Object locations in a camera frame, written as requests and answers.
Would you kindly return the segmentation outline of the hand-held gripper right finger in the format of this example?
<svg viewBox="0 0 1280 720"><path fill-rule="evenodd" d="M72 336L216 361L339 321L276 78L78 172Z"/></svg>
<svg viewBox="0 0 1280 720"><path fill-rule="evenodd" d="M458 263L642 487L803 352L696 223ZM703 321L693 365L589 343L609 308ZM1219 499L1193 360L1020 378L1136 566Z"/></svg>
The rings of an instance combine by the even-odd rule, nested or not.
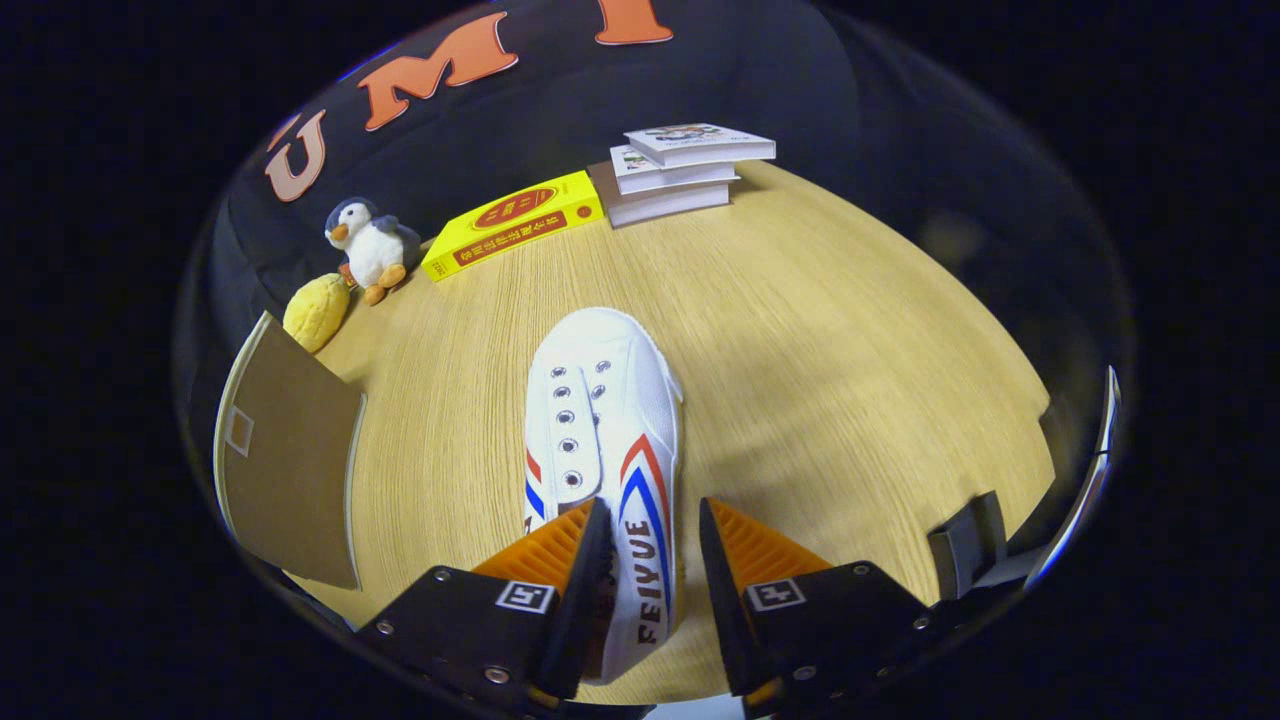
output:
<svg viewBox="0 0 1280 720"><path fill-rule="evenodd" d="M723 500L699 541L731 694L748 716L868 716L961 628L869 561L833 564Z"/></svg>

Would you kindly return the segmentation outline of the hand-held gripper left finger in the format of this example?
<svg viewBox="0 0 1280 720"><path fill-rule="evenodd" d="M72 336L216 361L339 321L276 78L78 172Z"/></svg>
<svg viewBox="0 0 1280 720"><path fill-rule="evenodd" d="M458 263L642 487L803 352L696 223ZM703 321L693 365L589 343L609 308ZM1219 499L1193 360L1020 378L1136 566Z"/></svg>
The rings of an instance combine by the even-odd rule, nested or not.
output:
<svg viewBox="0 0 1280 720"><path fill-rule="evenodd" d="M430 568L358 646L465 716L559 716L585 671L612 537L591 498L471 570Z"/></svg>

